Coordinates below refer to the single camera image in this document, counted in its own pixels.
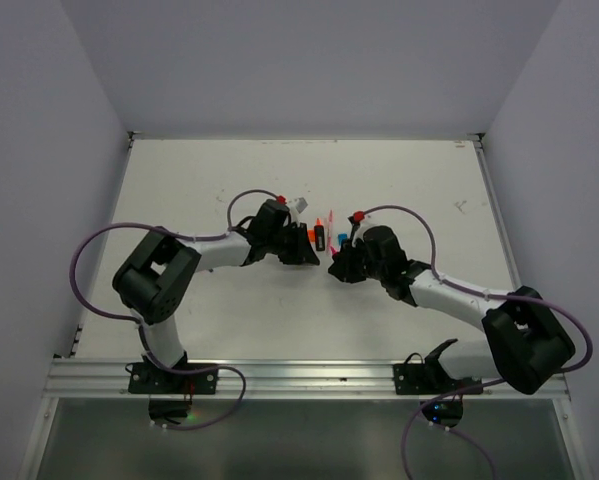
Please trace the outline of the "black orange highlighter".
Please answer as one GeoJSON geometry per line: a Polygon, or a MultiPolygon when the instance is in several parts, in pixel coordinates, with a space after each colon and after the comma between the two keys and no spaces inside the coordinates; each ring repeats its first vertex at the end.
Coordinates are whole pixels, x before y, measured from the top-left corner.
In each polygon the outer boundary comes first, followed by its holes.
{"type": "Polygon", "coordinates": [[[315,250],[317,252],[324,252],[326,250],[325,225],[320,218],[316,219],[313,232],[315,250]]]}

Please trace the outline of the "pink translucent highlighter pen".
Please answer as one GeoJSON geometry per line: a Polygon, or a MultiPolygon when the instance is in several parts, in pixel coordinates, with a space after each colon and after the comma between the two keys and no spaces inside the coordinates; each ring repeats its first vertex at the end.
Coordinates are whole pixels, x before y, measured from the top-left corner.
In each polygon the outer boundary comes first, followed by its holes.
{"type": "Polygon", "coordinates": [[[333,244],[332,244],[332,236],[333,236],[333,210],[330,209],[327,216],[326,221],[326,249],[327,252],[331,253],[333,244]]]}

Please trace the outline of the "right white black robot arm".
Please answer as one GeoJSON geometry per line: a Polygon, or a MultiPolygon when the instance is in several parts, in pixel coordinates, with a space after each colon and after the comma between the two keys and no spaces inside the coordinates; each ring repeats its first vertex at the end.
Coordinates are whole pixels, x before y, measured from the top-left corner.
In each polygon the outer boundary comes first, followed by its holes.
{"type": "Polygon", "coordinates": [[[448,339],[401,375],[419,392],[447,392],[479,379],[501,379],[522,394],[535,393],[574,356],[575,345],[532,288],[486,293],[469,284],[449,286],[431,265],[407,257],[394,232],[375,226],[345,241],[330,275],[342,283],[378,281],[388,296],[446,314],[482,332],[478,341],[448,339]]]}

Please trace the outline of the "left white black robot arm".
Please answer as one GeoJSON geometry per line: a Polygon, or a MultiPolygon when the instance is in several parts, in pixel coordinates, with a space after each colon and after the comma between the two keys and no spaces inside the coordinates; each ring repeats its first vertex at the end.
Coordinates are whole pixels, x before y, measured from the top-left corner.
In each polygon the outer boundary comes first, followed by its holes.
{"type": "Polygon", "coordinates": [[[247,225],[234,226],[218,239],[152,231],[115,273],[112,286],[138,323],[145,356],[155,365],[151,379],[164,392],[180,390],[187,360],[175,312],[197,272],[245,267],[274,255],[284,265],[318,266],[308,227],[299,220],[304,198],[266,200],[247,225]]]}

